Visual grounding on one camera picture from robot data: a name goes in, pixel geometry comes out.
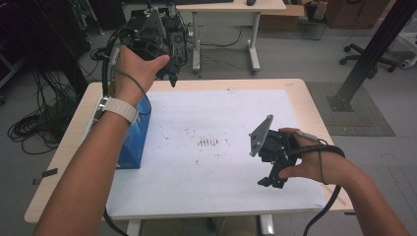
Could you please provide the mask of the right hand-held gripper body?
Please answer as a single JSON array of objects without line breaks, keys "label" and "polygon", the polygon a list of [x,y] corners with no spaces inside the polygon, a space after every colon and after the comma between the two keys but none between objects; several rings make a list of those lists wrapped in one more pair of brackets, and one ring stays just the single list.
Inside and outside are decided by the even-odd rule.
[{"label": "right hand-held gripper body", "polygon": [[282,168],[294,165],[298,156],[292,153],[297,144],[288,134],[270,129],[273,116],[267,118],[252,132],[250,137],[251,156],[259,156],[262,162],[277,164]]}]

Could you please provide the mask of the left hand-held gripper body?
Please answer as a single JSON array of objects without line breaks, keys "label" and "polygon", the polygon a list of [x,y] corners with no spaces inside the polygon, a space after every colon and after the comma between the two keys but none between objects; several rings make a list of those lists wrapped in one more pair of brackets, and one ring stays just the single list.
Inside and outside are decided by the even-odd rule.
[{"label": "left hand-held gripper body", "polygon": [[188,61],[186,28],[169,8],[146,8],[131,12],[120,40],[145,60],[166,54],[166,71],[179,71]]}]

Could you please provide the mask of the blue printed cardboard box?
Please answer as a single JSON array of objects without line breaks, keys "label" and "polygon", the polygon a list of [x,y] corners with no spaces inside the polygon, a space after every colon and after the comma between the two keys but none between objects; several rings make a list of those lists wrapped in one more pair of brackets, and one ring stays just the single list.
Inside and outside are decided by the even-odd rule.
[{"label": "blue printed cardboard box", "polygon": [[151,116],[151,104],[147,96],[140,101],[138,109],[138,116],[128,129],[122,145],[117,169],[139,169],[141,167]]}]

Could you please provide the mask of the person's left hand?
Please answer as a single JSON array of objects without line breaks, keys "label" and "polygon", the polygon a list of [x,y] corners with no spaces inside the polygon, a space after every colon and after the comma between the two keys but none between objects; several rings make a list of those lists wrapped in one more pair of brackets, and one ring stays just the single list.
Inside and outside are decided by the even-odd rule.
[{"label": "person's left hand", "polygon": [[168,55],[146,61],[127,46],[119,47],[119,57],[115,66],[115,98],[124,100],[134,107],[151,88],[156,73],[170,60]]}]

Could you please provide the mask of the person's right hand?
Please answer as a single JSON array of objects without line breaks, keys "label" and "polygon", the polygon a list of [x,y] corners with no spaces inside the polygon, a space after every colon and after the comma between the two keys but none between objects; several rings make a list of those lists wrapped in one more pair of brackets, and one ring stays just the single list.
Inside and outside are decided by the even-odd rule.
[{"label": "person's right hand", "polygon": [[[291,135],[301,148],[321,145],[321,140],[295,128],[280,128],[279,132]],[[314,150],[302,154],[302,161],[295,166],[286,167],[279,172],[281,178],[303,177],[324,184],[339,185],[337,168],[341,167],[346,159],[331,151]]]}]

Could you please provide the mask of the white mat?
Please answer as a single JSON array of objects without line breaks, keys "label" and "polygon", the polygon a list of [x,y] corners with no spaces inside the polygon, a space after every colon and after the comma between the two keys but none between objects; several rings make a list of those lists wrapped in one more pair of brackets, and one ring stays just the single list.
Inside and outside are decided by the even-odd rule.
[{"label": "white mat", "polygon": [[320,184],[289,179],[263,187],[270,164],[250,155],[251,133],[297,127],[283,89],[152,91],[141,166],[115,173],[107,201],[113,218],[185,217],[320,209]]}]

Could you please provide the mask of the black keyboard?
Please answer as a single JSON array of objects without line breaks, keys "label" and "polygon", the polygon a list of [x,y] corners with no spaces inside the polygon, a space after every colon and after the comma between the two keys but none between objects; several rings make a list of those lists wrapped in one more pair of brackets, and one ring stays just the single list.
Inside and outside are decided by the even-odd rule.
[{"label": "black keyboard", "polygon": [[232,3],[234,0],[173,0],[176,5]]}]

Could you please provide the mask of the grey floor mat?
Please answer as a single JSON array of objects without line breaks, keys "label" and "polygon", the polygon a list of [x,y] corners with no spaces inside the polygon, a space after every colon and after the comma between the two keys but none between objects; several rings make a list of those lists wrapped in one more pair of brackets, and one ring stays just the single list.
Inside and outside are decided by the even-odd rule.
[{"label": "grey floor mat", "polygon": [[342,83],[307,83],[307,88],[331,136],[395,136],[395,132],[364,87],[360,87],[354,94],[348,110],[333,111],[328,98],[334,96],[341,86]]}]

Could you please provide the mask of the white desk with metal legs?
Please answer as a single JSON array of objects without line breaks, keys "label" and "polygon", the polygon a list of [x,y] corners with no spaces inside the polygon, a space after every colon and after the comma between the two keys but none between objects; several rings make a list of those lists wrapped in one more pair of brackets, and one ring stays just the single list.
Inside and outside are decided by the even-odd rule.
[{"label": "white desk with metal legs", "polygon": [[261,70],[256,41],[262,13],[280,14],[286,10],[282,0],[255,0],[249,6],[247,0],[233,0],[227,3],[191,4],[176,6],[178,12],[189,12],[193,21],[193,49],[192,67],[196,73],[201,71],[201,40],[198,26],[236,26],[251,27],[252,35],[247,40],[247,50],[251,61],[251,72]]}]

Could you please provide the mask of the brown cardboard box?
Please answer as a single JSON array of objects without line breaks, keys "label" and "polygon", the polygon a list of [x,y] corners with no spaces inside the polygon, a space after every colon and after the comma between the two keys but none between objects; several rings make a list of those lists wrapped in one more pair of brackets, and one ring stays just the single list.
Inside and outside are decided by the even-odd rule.
[{"label": "brown cardboard box", "polygon": [[294,31],[298,28],[299,20],[305,16],[302,5],[287,5],[282,12],[262,12],[260,30]]}]

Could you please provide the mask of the black metal stand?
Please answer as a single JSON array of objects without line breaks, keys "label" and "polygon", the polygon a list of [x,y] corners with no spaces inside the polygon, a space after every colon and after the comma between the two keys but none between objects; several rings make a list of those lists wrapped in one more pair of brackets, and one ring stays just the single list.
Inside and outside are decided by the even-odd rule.
[{"label": "black metal stand", "polygon": [[332,111],[353,110],[350,101],[354,94],[416,11],[417,0],[395,1],[340,89],[335,95],[328,97],[328,105]]}]

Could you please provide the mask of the wooden cabinet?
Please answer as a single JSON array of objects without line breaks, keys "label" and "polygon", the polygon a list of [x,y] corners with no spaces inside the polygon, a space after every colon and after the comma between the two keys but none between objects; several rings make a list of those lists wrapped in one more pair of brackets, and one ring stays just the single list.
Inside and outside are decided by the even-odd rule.
[{"label": "wooden cabinet", "polygon": [[332,29],[368,30],[390,0],[328,0],[325,17]]}]

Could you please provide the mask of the black tape strip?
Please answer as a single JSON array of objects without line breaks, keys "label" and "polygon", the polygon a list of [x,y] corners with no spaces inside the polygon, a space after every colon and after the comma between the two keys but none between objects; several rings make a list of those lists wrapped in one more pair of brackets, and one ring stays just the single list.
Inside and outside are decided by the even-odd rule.
[{"label": "black tape strip", "polygon": [[32,182],[31,183],[33,185],[37,186],[37,185],[39,185],[41,183],[41,181],[44,178],[49,177],[49,176],[53,176],[53,175],[57,174],[57,172],[58,172],[58,168],[53,168],[53,169],[45,170],[45,171],[43,171],[41,173],[41,175],[40,175],[39,178],[32,179]]}]

